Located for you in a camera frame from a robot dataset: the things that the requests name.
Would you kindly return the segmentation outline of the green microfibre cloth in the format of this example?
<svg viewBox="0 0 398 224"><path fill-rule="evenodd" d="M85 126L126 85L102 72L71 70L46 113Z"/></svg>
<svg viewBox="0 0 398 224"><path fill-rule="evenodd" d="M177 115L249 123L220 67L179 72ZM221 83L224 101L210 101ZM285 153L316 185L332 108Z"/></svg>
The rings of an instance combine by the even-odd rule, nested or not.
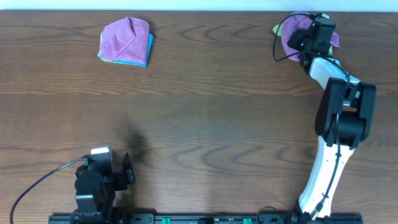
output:
<svg viewBox="0 0 398 224"><path fill-rule="evenodd" d="M272 29L273 33L279 37L282 36L282 28L283 25L282 24L277 24L274 26L274 28Z"/></svg>

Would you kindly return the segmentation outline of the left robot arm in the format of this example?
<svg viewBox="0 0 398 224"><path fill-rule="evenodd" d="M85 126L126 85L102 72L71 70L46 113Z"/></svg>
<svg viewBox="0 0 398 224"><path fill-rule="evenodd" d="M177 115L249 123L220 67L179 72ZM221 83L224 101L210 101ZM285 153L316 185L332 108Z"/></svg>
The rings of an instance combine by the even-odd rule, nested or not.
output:
<svg viewBox="0 0 398 224"><path fill-rule="evenodd" d="M123 158L123 168L113 171L109 152L83 157L77 168L75 200L77 209L70 223L129 223L131 216L113 206L116 192L126 190L136 181L129 154Z"/></svg>

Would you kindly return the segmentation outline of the folded purple cloth on stack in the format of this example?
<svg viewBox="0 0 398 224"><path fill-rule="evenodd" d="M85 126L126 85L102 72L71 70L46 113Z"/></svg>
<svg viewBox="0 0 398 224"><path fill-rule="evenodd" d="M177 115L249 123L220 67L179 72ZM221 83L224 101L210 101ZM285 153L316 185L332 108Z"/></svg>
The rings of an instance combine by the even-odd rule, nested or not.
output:
<svg viewBox="0 0 398 224"><path fill-rule="evenodd" d="M125 17L104 27L99 50L105 60L125 60L145 63L150 34L149 23L135 17Z"/></svg>

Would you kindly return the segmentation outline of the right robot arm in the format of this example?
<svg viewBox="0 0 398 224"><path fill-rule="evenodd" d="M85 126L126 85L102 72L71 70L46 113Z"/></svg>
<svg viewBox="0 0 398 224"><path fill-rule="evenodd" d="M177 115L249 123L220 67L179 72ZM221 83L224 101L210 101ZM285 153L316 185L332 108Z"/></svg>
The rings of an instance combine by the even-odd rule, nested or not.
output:
<svg viewBox="0 0 398 224"><path fill-rule="evenodd" d="M353 77L330 54L336 23L328 16L296 12L285 24L284 47L295 50L324 90L315 118L317 154L291 223L359 223L359 215L332 215L331 203L348 159L369 135L376 86Z"/></svg>

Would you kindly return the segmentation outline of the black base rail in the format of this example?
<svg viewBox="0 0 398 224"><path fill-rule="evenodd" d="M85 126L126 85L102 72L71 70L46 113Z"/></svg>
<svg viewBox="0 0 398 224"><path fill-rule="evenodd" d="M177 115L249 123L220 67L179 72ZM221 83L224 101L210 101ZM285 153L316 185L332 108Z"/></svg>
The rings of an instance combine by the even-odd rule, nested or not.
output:
<svg viewBox="0 0 398 224"><path fill-rule="evenodd" d="M49 224L68 223L116 223L116 224L363 224L361 215L332 215L312 220L288 213L268 212L260 215L154 215L136 213L133 215L115 214L109 220L100 220L82 214L51 215Z"/></svg>

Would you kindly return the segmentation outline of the folded blue cloth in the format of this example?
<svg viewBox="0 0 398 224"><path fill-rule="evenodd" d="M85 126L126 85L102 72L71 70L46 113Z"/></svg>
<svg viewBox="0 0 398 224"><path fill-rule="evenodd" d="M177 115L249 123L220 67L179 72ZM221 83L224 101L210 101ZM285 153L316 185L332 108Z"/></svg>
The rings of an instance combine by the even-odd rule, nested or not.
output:
<svg viewBox="0 0 398 224"><path fill-rule="evenodd" d="M146 53L146 62L145 63L137 63L137 62L130 62L130 61L125 61L125 60L105 60L101 56L101 51L99 50L98 52L98 58L101 59L104 62L109 62L109 63L118 63L118 64L124 64L124 65L134 65L134 66L140 66L143 68L147 67L147 64L149 62L149 56L152 48L152 43L153 43L154 36L152 34L149 34L149 39L148 39L148 44L147 44L147 53Z"/></svg>

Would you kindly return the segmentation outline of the purple microfibre cloth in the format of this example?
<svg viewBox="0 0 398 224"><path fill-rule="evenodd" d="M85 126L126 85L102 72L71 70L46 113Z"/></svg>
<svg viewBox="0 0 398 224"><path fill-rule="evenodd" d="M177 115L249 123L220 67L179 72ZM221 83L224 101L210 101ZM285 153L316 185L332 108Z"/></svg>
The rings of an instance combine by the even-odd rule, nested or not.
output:
<svg viewBox="0 0 398 224"><path fill-rule="evenodd" d="M298 50L295 50L287 45L287 42L289 41L293 32L295 32L298 29L308 29L311 23L312 20L308 18L308 16L303 16L303 15L292 16L287 20L285 20L285 22L281 26L282 30L279 30L279 34L280 34L282 47L286 55L298 52ZM330 43L334 47L337 48L340 47L340 37L336 32L333 32ZM289 57L289 59L298 62L299 55L293 55Z"/></svg>

